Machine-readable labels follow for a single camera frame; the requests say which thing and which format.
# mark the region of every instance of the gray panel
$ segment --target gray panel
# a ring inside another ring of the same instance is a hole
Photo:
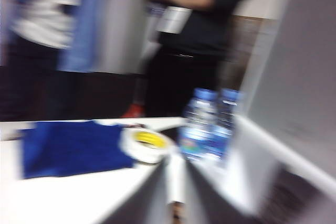
[[[336,177],[336,5],[286,8],[248,117]]]

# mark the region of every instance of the red shoe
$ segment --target red shoe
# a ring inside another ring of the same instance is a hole
[[[131,104],[128,110],[121,118],[141,118],[144,116],[144,108],[138,104]]]

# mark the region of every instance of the black pants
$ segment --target black pants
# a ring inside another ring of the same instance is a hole
[[[8,91],[0,121],[24,120],[36,98],[35,84],[46,84],[44,120],[67,119],[74,103],[76,82],[68,72],[56,71],[59,49],[16,37],[8,46]]]
[[[180,116],[195,88],[216,89],[218,57],[161,48],[148,64],[148,117]]]

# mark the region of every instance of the person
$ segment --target person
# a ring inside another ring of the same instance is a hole
[[[168,7],[166,13],[174,13],[163,15],[166,23],[174,19],[179,10],[189,14],[180,18],[186,20],[178,24],[180,28],[174,28],[176,24],[159,26],[161,48],[146,70],[144,111],[148,117],[179,116],[194,88],[216,89],[217,67],[225,59],[228,22],[240,0],[164,1],[173,6]]]
[[[70,119],[80,78],[93,65],[97,0],[27,0],[12,24],[9,91],[0,120],[21,120],[34,85],[47,82],[47,120]]]

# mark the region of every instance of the blue bottle cap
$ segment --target blue bottle cap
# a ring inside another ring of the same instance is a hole
[[[239,98],[239,92],[234,89],[222,89],[222,96],[232,101],[236,101]]]
[[[217,98],[217,92],[210,89],[196,88],[194,96],[202,100],[213,101]]]

